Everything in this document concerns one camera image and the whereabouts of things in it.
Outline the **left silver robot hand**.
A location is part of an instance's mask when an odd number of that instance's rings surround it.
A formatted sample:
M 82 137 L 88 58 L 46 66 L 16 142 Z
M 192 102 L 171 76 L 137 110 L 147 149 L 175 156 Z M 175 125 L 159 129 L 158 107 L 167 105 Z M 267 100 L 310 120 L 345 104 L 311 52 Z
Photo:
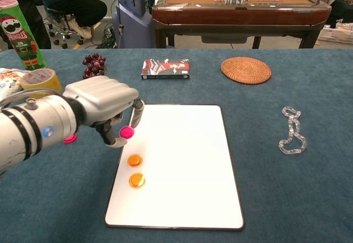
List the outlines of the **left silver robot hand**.
M 96 76 L 66 86 L 63 96 L 73 104 L 79 125 L 95 128 L 103 142 L 112 148 L 127 144 L 116 137 L 113 125 L 122 121 L 123 112 L 133 108 L 131 126 L 137 127 L 145 107 L 137 89 L 107 76 Z

